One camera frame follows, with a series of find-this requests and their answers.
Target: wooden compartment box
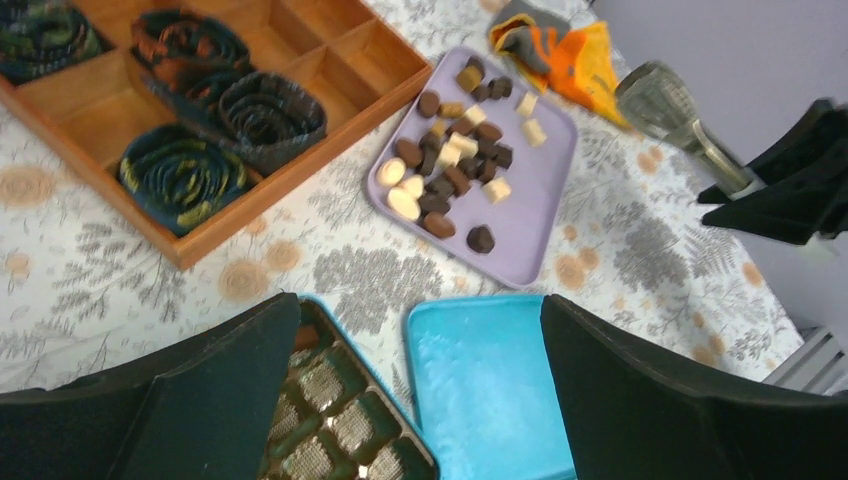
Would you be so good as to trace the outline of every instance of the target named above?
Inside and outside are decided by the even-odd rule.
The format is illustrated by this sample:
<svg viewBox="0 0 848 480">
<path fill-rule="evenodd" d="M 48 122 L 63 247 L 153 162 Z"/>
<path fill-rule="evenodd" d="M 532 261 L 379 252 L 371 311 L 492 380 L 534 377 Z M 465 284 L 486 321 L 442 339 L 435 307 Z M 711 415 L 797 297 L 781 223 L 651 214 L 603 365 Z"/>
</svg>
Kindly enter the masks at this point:
<svg viewBox="0 0 848 480">
<path fill-rule="evenodd" d="M 431 66 L 361 0 L 77 0 L 114 48 L 13 86 L 0 101 L 162 253 L 189 268 L 362 138 L 423 88 Z M 142 133 L 176 117 L 141 83 L 130 24 L 141 13 L 187 7 L 218 18 L 247 44 L 260 70 L 287 76 L 324 106 L 327 137 L 183 237 L 153 221 L 116 178 Z"/>
</svg>

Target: rolled tie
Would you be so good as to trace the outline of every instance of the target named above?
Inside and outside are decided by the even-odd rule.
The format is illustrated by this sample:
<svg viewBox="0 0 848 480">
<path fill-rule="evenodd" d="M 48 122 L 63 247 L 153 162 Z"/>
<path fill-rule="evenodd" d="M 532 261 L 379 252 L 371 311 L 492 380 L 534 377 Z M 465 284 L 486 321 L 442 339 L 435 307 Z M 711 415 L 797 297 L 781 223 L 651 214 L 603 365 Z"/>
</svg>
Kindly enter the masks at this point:
<svg viewBox="0 0 848 480">
<path fill-rule="evenodd" d="M 139 60 L 172 92 L 184 95 L 216 72 L 253 70 L 247 46 L 235 33 L 189 9 L 142 14 L 131 29 Z"/>
<path fill-rule="evenodd" d="M 179 124 L 135 139 L 124 152 L 118 176 L 141 208 L 178 237 L 250 187 L 238 155 Z"/>
<path fill-rule="evenodd" d="M 253 71 L 247 47 L 215 20 L 186 9 L 133 24 L 148 88 L 201 138 L 232 150 L 263 176 L 320 142 L 327 115 L 299 85 Z"/>
<path fill-rule="evenodd" d="M 14 85 L 103 53 L 97 32 L 65 2 L 0 1 L 0 73 Z"/>
</svg>

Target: blue container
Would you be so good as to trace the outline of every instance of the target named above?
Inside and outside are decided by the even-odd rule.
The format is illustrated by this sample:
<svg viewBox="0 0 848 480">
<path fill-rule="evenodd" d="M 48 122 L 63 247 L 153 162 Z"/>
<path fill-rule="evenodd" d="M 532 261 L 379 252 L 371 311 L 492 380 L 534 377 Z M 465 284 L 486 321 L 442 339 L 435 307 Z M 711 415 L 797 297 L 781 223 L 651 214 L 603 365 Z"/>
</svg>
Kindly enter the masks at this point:
<svg viewBox="0 0 848 480">
<path fill-rule="evenodd" d="M 406 324 L 424 440 L 442 480 L 571 480 L 542 337 L 543 296 L 425 302 Z"/>
</svg>

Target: floral tablecloth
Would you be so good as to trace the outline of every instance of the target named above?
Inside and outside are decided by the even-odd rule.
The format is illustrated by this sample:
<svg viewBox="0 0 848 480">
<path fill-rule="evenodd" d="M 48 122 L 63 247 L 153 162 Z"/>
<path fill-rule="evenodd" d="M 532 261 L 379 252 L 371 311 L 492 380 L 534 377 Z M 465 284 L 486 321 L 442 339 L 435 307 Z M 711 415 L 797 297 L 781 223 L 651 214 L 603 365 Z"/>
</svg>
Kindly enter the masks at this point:
<svg viewBox="0 0 848 480">
<path fill-rule="evenodd" d="M 487 51 L 496 0 L 371 0 L 436 61 Z M 577 26 L 582 0 L 538 1 Z M 624 69 L 616 58 L 619 69 Z M 530 289 L 707 365 L 759 380 L 802 340 L 740 244 L 699 225 L 700 186 L 673 151 L 564 102 L 579 146 Z M 506 291 L 378 215 L 361 179 L 402 112 L 192 269 L 174 269 L 0 110 L 0 391 L 56 387 L 202 332 L 280 290 L 335 309 L 409 402 L 401 324 L 422 300 Z"/>
</svg>

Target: lavender plate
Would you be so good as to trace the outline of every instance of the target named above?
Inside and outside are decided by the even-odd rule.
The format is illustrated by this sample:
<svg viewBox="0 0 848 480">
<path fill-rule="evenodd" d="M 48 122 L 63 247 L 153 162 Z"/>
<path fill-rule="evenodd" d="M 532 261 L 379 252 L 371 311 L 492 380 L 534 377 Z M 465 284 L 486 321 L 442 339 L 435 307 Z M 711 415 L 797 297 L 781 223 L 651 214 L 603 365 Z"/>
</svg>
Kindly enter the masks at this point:
<svg viewBox="0 0 848 480">
<path fill-rule="evenodd" d="M 461 101 L 466 108 L 473 105 L 474 99 L 459 88 L 454 78 L 474 54 L 474 50 L 465 47 L 448 51 L 424 89 L 438 92 L 443 102 Z M 486 65 L 486 82 L 507 76 L 499 66 L 485 58 L 483 61 Z M 389 189 L 378 184 L 375 175 L 383 162 L 395 156 L 394 145 L 398 138 L 407 137 L 417 142 L 435 121 L 435 118 L 422 117 L 414 106 L 368 172 L 366 189 L 379 211 L 504 285 L 520 289 L 533 283 L 542 269 L 545 249 L 574 156 L 577 128 L 562 109 L 540 97 L 531 117 L 539 122 L 548 139 L 539 147 L 531 147 L 521 131 L 521 124 L 526 119 L 515 112 L 530 87 L 514 77 L 513 84 L 510 98 L 486 100 L 480 104 L 486 112 L 487 120 L 503 131 L 500 142 L 513 148 L 510 169 L 498 169 L 498 176 L 503 176 L 512 187 L 509 198 L 492 205 L 480 189 L 480 183 L 474 180 L 471 191 L 451 199 L 451 210 L 447 217 L 456 225 L 456 235 L 444 240 L 395 214 L 386 205 Z M 413 174 L 409 170 L 406 176 Z M 466 243 L 468 232 L 482 224 L 489 226 L 495 238 L 495 248 L 487 255 L 474 252 Z"/>
</svg>

